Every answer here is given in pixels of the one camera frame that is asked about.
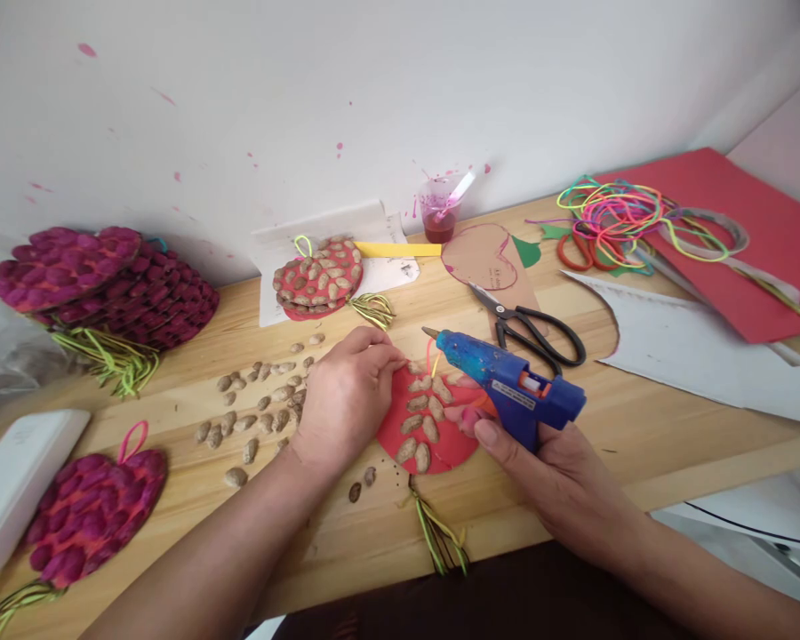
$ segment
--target scissors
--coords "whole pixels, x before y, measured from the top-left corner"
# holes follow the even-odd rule
[[[578,334],[575,333],[572,328],[562,320],[559,320],[553,316],[549,316],[541,311],[537,311],[536,309],[527,307],[508,309],[498,302],[498,299],[486,291],[483,287],[472,282],[469,282],[468,286],[471,287],[471,291],[474,292],[474,295],[477,297],[477,299],[483,303],[483,306],[489,309],[498,318],[495,320],[495,331],[498,334],[498,345],[502,349],[507,348],[507,336],[518,340],[537,356],[545,360],[554,371],[555,377],[563,375],[563,368],[560,366],[561,364],[565,364],[566,366],[578,366],[579,364],[584,364],[584,362],[587,360],[587,350],[584,349],[584,343],[580,341]],[[554,325],[557,327],[557,329],[565,333],[566,337],[575,347],[575,359],[570,360],[552,347],[545,339],[545,336],[540,333],[540,330],[536,328],[536,325],[531,322],[531,318],[529,316],[539,318],[540,320],[545,320],[547,323]],[[509,326],[509,324],[507,324],[507,320],[511,318],[518,318],[524,324],[524,326],[531,331],[533,337],[536,339],[536,342],[528,340],[521,333]]]
[[[575,243],[575,246],[578,247],[578,251],[580,251],[581,255],[584,256],[584,263],[578,264],[576,262],[572,262],[568,258],[566,258],[566,253],[564,251],[566,240],[569,238]],[[610,245],[613,254],[617,257],[620,262],[625,261],[625,256],[622,254],[621,248],[616,246],[616,244]],[[587,240],[587,238],[583,236],[579,236],[576,233],[571,233],[568,236],[562,236],[560,238],[560,242],[557,243],[557,257],[560,259],[566,267],[572,268],[575,271],[589,271],[592,267],[599,269],[600,271],[613,271],[614,269],[618,269],[620,265],[616,263],[612,264],[604,264],[600,259],[598,259],[598,243],[596,240]]]

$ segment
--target plastic cup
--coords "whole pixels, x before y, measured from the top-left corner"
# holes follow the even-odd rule
[[[453,237],[461,204],[445,210],[447,198],[460,183],[459,175],[433,178],[418,190],[418,207],[424,222],[424,233],[432,244],[444,244]]]

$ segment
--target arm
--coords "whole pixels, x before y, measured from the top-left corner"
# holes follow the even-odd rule
[[[800,639],[800,602],[641,513],[573,424],[540,425],[536,456],[492,420],[462,428],[524,489],[551,535],[673,620],[708,638]]]
[[[359,327],[308,377],[302,422],[279,455],[148,568],[83,638],[235,638],[291,537],[371,441],[403,354]]]

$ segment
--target scissor blade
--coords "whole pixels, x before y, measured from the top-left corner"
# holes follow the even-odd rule
[[[484,307],[493,312],[493,314],[498,315],[496,307],[499,306],[500,302],[498,302],[497,298],[495,298],[491,293],[486,291],[482,286],[478,286],[473,282],[469,282],[468,286],[471,287],[471,291],[474,292],[474,295],[477,297],[477,299],[483,303]]]

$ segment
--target black scissors handle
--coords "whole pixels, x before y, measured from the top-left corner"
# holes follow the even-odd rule
[[[587,361],[587,350],[584,348],[584,343],[581,342],[578,334],[575,333],[568,324],[559,318],[555,318],[549,314],[527,307],[516,307],[516,310],[510,314],[510,316],[518,318],[519,321],[521,321],[524,326],[530,330],[538,344],[533,343],[525,338],[525,336],[523,336],[521,333],[515,331],[507,324],[506,319],[498,318],[498,320],[495,322],[495,331],[498,334],[498,344],[501,348],[507,347],[507,336],[518,340],[526,348],[530,349],[537,356],[545,360],[551,366],[555,376],[563,375],[563,368],[560,366],[560,364],[565,364],[566,366],[578,366],[579,364],[584,364],[584,362]],[[537,317],[540,320],[544,320],[545,322],[554,325],[557,329],[562,331],[575,347],[575,359],[571,360],[552,347],[551,344],[545,339],[545,336],[540,333],[540,330],[536,328],[536,325],[528,316]]]

